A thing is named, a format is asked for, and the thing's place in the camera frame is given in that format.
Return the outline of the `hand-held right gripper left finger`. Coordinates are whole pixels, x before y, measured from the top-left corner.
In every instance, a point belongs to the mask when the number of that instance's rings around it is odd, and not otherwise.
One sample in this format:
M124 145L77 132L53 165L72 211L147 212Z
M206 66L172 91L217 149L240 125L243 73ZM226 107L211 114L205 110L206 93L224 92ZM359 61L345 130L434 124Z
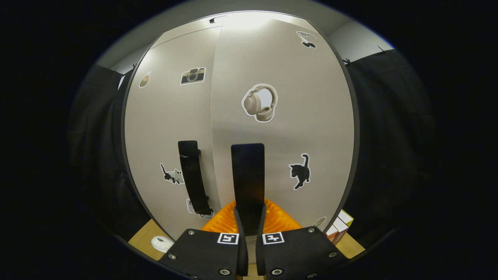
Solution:
M159 262L194 280L245 277L247 244L235 201L223 207L202 229L186 229Z

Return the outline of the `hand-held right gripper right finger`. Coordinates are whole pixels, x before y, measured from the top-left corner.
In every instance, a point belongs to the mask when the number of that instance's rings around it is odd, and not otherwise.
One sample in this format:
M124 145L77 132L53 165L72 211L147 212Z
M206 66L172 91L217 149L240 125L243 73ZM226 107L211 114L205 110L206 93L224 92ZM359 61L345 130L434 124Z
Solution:
M331 280L349 259L316 226L301 227L265 199L256 238L258 274L266 280Z

